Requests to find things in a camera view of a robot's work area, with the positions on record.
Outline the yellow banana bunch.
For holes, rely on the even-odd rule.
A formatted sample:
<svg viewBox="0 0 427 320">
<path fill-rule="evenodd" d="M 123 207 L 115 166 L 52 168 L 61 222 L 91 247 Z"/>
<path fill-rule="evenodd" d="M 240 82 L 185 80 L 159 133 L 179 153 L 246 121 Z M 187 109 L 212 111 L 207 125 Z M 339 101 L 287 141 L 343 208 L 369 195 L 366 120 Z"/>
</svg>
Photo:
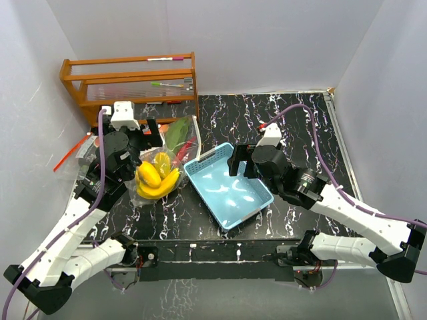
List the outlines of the yellow banana bunch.
<svg viewBox="0 0 427 320">
<path fill-rule="evenodd" d="M 161 179 L 155 167 L 144 161 L 136 171 L 137 194 L 144 199 L 161 199 L 175 189 L 179 177 L 179 169 L 175 168 L 165 179 Z"/>
</svg>

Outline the red chili pepper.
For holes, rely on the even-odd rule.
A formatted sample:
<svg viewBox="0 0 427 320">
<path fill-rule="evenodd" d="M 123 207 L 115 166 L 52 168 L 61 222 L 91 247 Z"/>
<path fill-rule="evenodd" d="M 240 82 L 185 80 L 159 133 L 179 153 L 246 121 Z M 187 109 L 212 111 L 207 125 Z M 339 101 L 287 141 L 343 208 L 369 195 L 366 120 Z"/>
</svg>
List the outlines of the red chili pepper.
<svg viewBox="0 0 427 320">
<path fill-rule="evenodd" d="M 176 157 L 178 160 L 183 161 L 183 158 L 189 153 L 189 150 L 195 145 L 196 138 L 190 139 L 185 142 L 183 147 L 178 151 Z"/>
</svg>

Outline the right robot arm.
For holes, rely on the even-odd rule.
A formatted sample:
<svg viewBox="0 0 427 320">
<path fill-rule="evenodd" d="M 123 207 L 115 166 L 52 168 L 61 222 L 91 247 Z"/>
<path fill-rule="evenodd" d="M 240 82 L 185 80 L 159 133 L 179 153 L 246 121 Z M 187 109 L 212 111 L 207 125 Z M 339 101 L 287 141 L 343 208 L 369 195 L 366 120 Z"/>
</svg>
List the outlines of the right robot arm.
<svg viewBox="0 0 427 320">
<path fill-rule="evenodd" d="M 410 283 L 424 240 L 426 226 L 387 218 L 349 196 L 323 175 L 288 163 L 273 145 L 239 144 L 227 160 L 229 174 L 244 168 L 244 177 L 259 179 L 285 202 L 329 217 L 355 231 L 358 236 L 334 237 L 306 231 L 299 245 L 287 253 L 293 262 L 343 260 L 377 268 L 381 274 Z"/>
</svg>

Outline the clear bag orange zipper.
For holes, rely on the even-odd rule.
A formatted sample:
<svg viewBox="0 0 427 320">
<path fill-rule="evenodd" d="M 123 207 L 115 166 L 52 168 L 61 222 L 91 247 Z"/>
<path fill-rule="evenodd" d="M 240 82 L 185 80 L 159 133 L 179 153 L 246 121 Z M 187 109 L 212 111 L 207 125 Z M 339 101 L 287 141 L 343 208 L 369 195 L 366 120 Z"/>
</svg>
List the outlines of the clear bag orange zipper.
<svg viewBox="0 0 427 320">
<path fill-rule="evenodd" d="M 68 181 L 82 180 L 86 176 L 91 162 L 96 159 L 95 152 L 98 147 L 98 136 L 88 132 L 54 166 L 55 176 Z"/>
<path fill-rule="evenodd" d="M 167 147 L 141 152 L 139 160 L 135 177 L 127 184 L 134 207 L 158 202 L 175 191 L 185 177 L 181 161 Z"/>
</svg>

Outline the white dotted zip bag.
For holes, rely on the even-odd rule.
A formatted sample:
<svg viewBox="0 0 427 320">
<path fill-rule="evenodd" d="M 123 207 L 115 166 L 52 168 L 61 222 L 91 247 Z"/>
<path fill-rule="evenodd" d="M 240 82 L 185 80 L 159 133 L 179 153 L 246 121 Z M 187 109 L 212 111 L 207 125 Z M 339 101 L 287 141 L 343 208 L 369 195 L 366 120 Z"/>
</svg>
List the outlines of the white dotted zip bag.
<svg viewBox="0 0 427 320">
<path fill-rule="evenodd" d="M 175 162 L 179 161 L 185 165 L 193 159 L 199 159 L 201 135 L 195 115 L 177 118 L 169 124 L 163 124 L 159 131 L 163 135 L 165 147 L 174 154 Z"/>
</svg>

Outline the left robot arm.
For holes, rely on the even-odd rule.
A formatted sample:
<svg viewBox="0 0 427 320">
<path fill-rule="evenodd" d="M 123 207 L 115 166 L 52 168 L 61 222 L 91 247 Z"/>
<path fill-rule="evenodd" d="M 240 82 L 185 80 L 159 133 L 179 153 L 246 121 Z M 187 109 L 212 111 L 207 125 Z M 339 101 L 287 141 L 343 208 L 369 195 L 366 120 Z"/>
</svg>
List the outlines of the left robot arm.
<svg viewBox="0 0 427 320">
<path fill-rule="evenodd" d="M 87 173 L 74 189 L 64 214 L 35 252 L 19 265 L 10 265 L 4 277 L 36 307 L 51 315 L 69 300 L 84 281 L 112 265 L 135 265 L 137 243 L 117 232 L 83 255 L 75 250 L 89 231 L 127 191 L 135 177 L 141 151 L 163 144 L 154 117 L 147 118 L 149 132 L 122 126 L 115 130 L 110 116 L 98 129 L 99 147 Z"/>
</svg>

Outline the yellow starfruit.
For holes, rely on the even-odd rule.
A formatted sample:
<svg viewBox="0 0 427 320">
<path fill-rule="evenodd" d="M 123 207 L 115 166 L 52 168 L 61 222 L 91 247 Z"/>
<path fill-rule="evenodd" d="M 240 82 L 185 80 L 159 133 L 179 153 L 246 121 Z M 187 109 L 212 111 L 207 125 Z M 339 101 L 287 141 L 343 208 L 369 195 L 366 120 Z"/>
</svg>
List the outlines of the yellow starfruit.
<svg viewBox="0 0 427 320">
<path fill-rule="evenodd" d="M 161 179 L 165 179 L 171 171 L 171 161 L 169 155 L 165 152 L 155 155 L 153 165 Z"/>
</svg>

